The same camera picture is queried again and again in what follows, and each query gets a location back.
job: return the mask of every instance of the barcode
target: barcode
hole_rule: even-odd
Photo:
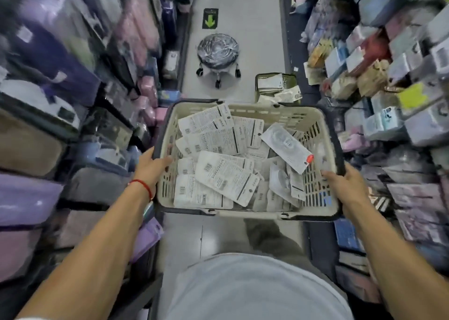
[[[445,48],[440,48],[437,50],[436,55],[438,56],[438,61],[441,65],[440,67],[446,67],[449,64],[449,59]]]
[[[224,180],[224,181],[221,183],[221,186],[219,187],[219,189],[220,189],[220,190],[224,190],[227,184],[228,184],[228,181]]]

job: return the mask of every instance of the person's left hand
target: person's left hand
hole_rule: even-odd
[[[165,168],[171,164],[173,158],[167,156],[165,158],[153,159],[153,152],[154,147],[146,150],[139,157],[134,179],[144,181],[149,186],[154,197],[156,194],[156,183],[159,181],[159,177],[165,171]]]

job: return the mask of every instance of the arrow sign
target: arrow sign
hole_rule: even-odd
[[[203,11],[203,29],[216,29],[218,25],[218,9],[205,8]]]

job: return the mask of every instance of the red bracelet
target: red bracelet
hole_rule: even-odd
[[[130,181],[130,182],[128,183],[128,185],[130,185],[132,182],[139,182],[140,184],[142,184],[143,187],[148,191],[149,200],[150,200],[150,201],[153,200],[153,194],[151,193],[151,190],[150,190],[150,188],[149,188],[149,186],[148,186],[147,183],[145,183],[145,182],[142,181],[142,180],[132,180],[132,181]]]

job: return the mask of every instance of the yellow label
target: yellow label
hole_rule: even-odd
[[[402,108],[417,108],[429,99],[423,94],[423,83],[417,83],[398,93]]]

